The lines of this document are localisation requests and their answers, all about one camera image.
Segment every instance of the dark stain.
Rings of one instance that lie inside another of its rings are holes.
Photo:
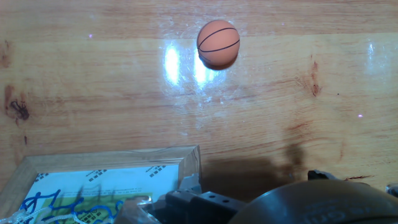
[[[5,40],[0,43],[0,68],[8,68],[11,64],[11,44]]]
[[[312,89],[312,94],[317,97],[318,93],[321,91],[318,85],[314,85]]]
[[[345,149],[345,147],[346,147],[346,143],[345,143],[345,140],[343,140],[341,142],[340,160],[339,161],[341,161],[343,159],[343,157],[344,157],[344,149]]]
[[[4,109],[6,109],[6,113],[8,110],[8,104],[10,102],[11,96],[12,96],[12,92],[14,91],[14,87],[13,86],[6,86],[6,88],[4,89]]]
[[[314,72],[317,72],[317,71],[318,71],[318,63],[317,63],[316,61],[313,62],[312,70],[313,70]]]
[[[311,79],[313,82],[312,85],[312,95],[317,97],[318,94],[321,92],[322,87],[318,84],[318,63],[313,62],[312,69],[311,69]]]
[[[359,177],[347,177],[344,180],[354,180],[354,179],[365,179],[365,178],[369,178],[369,177],[374,177],[373,175],[367,175],[367,176],[359,176]]]
[[[29,118],[29,112],[26,108],[25,102],[22,102],[20,105],[17,101],[12,101],[10,107],[16,111],[16,115],[19,119],[25,121]]]

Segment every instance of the black seam line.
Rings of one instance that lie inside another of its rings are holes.
[[[226,30],[226,29],[234,29],[234,30],[236,30],[235,28],[232,28],[232,27],[220,29],[220,30],[218,30],[218,31],[216,31],[216,32],[214,32],[214,33],[208,35],[203,41],[201,41],[200,44],[199,44],[199,46],[198,46],[198,49],[200,49],[200,46],[204,43],[205,40],[207,40],[207,38],[211,37],[213,34],[216,34],[216,33],[218,33],[218,32],[221,32],[221,31],[223,31],[223,30]]]
[[[205,58],[205,57],[204,57],[204,56],[202,56],[202,55],[200,55],[200,57],[202,57],[203,59],[205,59],[205,60],[207,60],[207,61],[211,62],[211,60],[208,60],[207,58]]]
[[[207,52],[216,52],[216,51],[219,51],[219,50],[227,49],[228,47],[232,47],[232,46],[234,46],[235,44],[239,43],[239,41],[240,41],[240,39],[239,39],[238,41],[236,41],[235,43],[233,43],[233,44],[227,46],[227,47],[223,47],[222,49],[217,49],[217,50],[200,50],[200,49],[199,49],[199,50],[200,50],[201,52],[203,52],[203,53],[207,53]]]

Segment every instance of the black plastic part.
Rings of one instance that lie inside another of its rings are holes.
[[[314,170],[308,172],[308,180],[328,179],[325,174],[317,174]]]
[[[213,192],[195,195],[189,190],[177,190],[146,207],[146,211],[162,224],[227,224],[245,205]]]
[[[190,224],[227,224],[246,203],[207,192],[192,198],[188,211]]]

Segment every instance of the wooden table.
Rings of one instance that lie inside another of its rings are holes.
[[[225,70],[197,56],[214,19],[241,35]],[[24,156],[189,144],[238,198],[310,169],[382,190],[397,32],[395,0],[0,0],[0,190]]]

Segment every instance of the framed picture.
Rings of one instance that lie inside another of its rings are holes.
[[[29,156],[1,192],[0,219],[12,216],[22,205],[33,207],[29,211],[33,212],[50,204],[66,207],[68,200],[73,204],[81,197],[92,205],[114,204],[137,194],[156,200],[176,190],[184,177],[200,178],[200,172],[199,146]],[[83,215],[85,223],[93,223],[87,213]]]

